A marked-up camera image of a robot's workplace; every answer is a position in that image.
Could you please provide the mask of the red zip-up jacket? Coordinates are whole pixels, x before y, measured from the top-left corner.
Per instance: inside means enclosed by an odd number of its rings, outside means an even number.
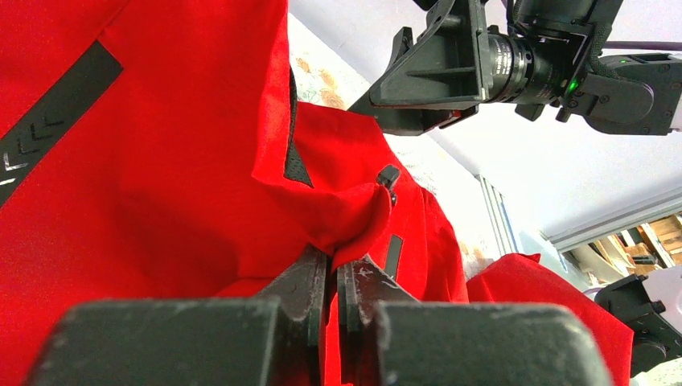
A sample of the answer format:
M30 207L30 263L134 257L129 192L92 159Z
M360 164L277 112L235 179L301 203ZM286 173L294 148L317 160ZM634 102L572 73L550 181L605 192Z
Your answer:
M285 1L1 4L1 382L72 306L245 297L312 244L431 302L551 302L630 382L631 331L510 254L466 285L454 230L376 122L299 102Z

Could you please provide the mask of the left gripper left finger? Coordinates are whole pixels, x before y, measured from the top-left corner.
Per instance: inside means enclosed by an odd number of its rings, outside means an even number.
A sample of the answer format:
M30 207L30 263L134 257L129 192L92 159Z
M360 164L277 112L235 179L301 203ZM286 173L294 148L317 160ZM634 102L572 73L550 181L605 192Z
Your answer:
M320 385L327 256L250 298L89 302L56 324L29 385Z

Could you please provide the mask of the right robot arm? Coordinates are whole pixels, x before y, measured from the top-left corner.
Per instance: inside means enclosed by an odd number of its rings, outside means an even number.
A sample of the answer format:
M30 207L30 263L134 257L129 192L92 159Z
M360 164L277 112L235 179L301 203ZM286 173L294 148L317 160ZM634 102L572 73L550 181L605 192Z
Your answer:
M384 74L352 106L385 132L418 136L511 104L535 121L582 117L600 133L665 136L681 126L678 42L637 42L604 56L619 1L508 1L506 31L483 1L422 1L426 29L403 27Z

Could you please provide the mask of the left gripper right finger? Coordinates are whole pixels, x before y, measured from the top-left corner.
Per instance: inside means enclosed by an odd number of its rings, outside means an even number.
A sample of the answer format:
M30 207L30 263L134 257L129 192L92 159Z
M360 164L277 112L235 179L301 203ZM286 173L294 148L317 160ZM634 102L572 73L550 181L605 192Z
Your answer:
M354 385L609 385L587 327L533 303L421 302L370 257L341 266L342 378Z

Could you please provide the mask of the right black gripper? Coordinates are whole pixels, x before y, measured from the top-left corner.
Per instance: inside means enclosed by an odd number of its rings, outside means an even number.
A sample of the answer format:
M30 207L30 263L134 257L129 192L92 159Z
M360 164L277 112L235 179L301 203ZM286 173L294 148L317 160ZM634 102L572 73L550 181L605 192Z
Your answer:
M426 29L413 42L408 28L396 35L390 65L348 111L397 136L448 128L478 113L479 103L514 104L534 121L578 88L594 39L594 7L509 1L501 31L487 25L480 1L433 1Z

